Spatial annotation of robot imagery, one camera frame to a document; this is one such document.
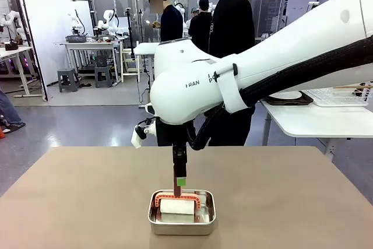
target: workbench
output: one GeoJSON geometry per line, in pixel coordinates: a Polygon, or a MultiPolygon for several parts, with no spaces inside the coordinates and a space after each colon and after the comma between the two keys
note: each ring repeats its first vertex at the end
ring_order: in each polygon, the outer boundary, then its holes
{"type": "Polygon", "coordinates": [[[159,43],[140,43],[136,48],[133,49],[133,52],[135,55],[144,55],[148,58],[149,62],[149,76],[150,81],[154,81],[154,72],[153,72],[153,57],[156,53],[156,47],[159,45],[159,43]]]}
{"type": "Polygon", "coordinates": [[[14,97],[40,97],[42,94],[30,94],[29,87],[27,85],[26,77],[35,77],[36,73],[34,72],[34,68],[31,62],[29,51],[32,47],[29,46],[18,46],[17,50],[10,50],[7,51],[5,48],[0,48],[0,61],[5,61],[6,68],[8,70],[8,74],[0,75],[0,78],[21,78],[22,86],[24,92],[26,94],[16,94],[14,97]],[[29,64],[30,74],[24,74],[23,72],[23,65],[20,60],[20,54],[26,58],[27,63],[29,64]],[[19,74],[15,74],[12,72],[10,67],[9,59],[13,59],[13,62],[16,64],[19,74]]]}
{"type": "Polygon", "coordinates": [[[115,48],[120,49],[120,45],[118,41],[112,42],[84,42],[84,43],[69,43],[69,42],[57,42],[55,44],[64,45],[66,48],[66,55],[68,57],[69,66],[74,68],[76,73],[78,73],[78,64],[80,62],[81,66],[88,65],[90,62],[87,61],[89,57],[88,51],[111,51],[112,58],[114,61],[114,69],[115,69],[115,78],[116,82],[113,86],[116,86],[119,81],[119,74],[118,74],[118,67],[117,67],[117,56],[115,52],[115,48]]]}
{"type": "Polygon", "coordinates": [[[333,160],[343,139],[373,138],[373,113],[364,107],[272,106],[262,100],[267,110],[263,146],[268,144],[271,120],[288,136],[319,138],[325,142],[325,155],[333,160]]]}
{"type": "Polygon", "coordinates": [[[209,236],[156,236],[150,196],[172,148],[52,148],[0,198],[1,249],[371,249],[373,206],[312,147],[188,150],[186,187],[212,192],[209,236]]]}

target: black tray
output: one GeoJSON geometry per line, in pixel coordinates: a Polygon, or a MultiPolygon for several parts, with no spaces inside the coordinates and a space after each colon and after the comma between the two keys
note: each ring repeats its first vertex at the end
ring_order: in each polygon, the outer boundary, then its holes
{"type": "Polygon", "coordinates": [[[314,102],[312,98],[307,96],[304,92],[301,92],[302,96],[299,99],[275,99],[274,97],[266,97],[265,101],[270,105],[280,106],[301,106],[301,105],[309,105],[310,103],[314,102]]]}

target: white robot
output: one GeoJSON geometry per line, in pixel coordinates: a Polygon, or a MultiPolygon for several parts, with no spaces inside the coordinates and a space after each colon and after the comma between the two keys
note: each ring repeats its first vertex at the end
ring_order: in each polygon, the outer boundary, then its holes
{"type": "Polygon", "coordinates": [[[83,33],[86,31],[82,21],[79,19],[78,12],[74,10],[71,13],[68,13],[68,15],[71,17],[72,26],[71,30],[73,34],[79,35],[80,33],[83,33]]]}
{"type": "Polygon", "coordinates": [[[3,32],[3,27],[4,26],[11,26],[13,24],[13,22],[15,22],[18,34],[21,35],[23,40],[26,40],[26,34],[24,32],[22,22],[19,21],[19,19],[20,19],[19,12],[15,12],[15,11],[12,10],[12,11],[9,12],[9,14],[7,14],[7,15],[3,14],[3,16],[5,16],[5,17],[0,18],[0,32],[3,32]]]}
{"type": "Polygon", "coordinates": [[[103,30],[109,31],[110,35],[116,36],[118,31],[119,20],[114,10],[106,10],[104,12],[105,22],[102,20],[98,21],[97,30],[101,34],[103,30]],[[114,18],[117,18],[118,23],[115,24],[114,18]]]}
{"type": "Polygon", "coordinates": [[[216,8],[216,4],[212,4],[212,2],[209,3],[209,12],[214,15],[214,11],[216,8]]]}
{"type": "Polygon", "coordinates": [[[373,77],[372,0],[330,0],[241,54],[215,58],[190,40],[162,43],[147,110],[132,143],[170,132],[175,177],[186,177],[187,149],[203,149],[219,114],[276,92],[350,85],[373,77]],[[191,121],[212,109],[196,135],[191,121]]]}
{"type": "Polygon", "coordinates": [[[180,12],[180,14],[182,16],[182,29],[183,30],[188,29],[187,24],[185,23],[185,9],[184,9],[183,4],[176,3],[175,8],[180,12]]]}

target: green tag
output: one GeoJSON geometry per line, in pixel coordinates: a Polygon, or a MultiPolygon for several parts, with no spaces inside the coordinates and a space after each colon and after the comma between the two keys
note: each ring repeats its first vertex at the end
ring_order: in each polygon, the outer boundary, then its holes
{"type": "Polygon", "coordinates": [[[176,178],[176,183],[178,187],[184,187],[186,185],[187,179],[185,177],[178,177],[176,178]]]}

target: jeans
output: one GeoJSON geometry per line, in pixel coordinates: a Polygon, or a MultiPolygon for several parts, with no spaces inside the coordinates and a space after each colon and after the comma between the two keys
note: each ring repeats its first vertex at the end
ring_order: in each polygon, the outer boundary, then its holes
{"type": "Polygon", "coordinates": [[[3,115],[10,125],[20,125],[22,120],[19,117],[13,104],[5,93],[0,89],[0,115],[3,115]]]}

